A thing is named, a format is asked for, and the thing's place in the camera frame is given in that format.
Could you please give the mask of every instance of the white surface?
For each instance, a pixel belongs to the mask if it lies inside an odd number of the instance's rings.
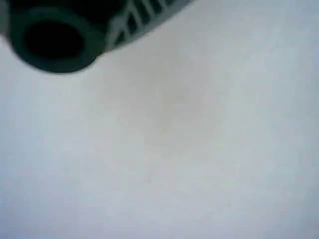
[[[0,238],[319,238],[318,12],[201,0],[68,77],[2,45]]]

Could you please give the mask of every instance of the green rim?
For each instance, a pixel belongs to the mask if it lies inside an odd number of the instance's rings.
[[[75,28],[83,37],[84,49],[78,57],[50,61],[33,54],[26,46],[24,35],[35,23],[57,21]],[[58,7],[36,7],[11,15],[9,38],[16,54],[26,63],[40,70],[54,73],[71,73],[91,65],[105,49],[105,37],[86,19]]]

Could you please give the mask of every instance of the round opening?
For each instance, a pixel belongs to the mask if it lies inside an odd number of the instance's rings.
[[[33,54],[53,61],[75,58],[84,49],[84,39],[74,27],[53,20],[33,24],[24,40]]]

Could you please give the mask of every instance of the plastic part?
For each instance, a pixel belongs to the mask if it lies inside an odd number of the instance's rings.
[[[29,65],[52,73],[90,66],[156,28],[191,0],[7,0],[5,36]]]

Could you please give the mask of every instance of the dark green cylindrical object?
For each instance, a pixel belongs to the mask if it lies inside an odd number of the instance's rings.
[[[156,28],[191,0],[7,0],[6,37],[29,65],[72,73]]]

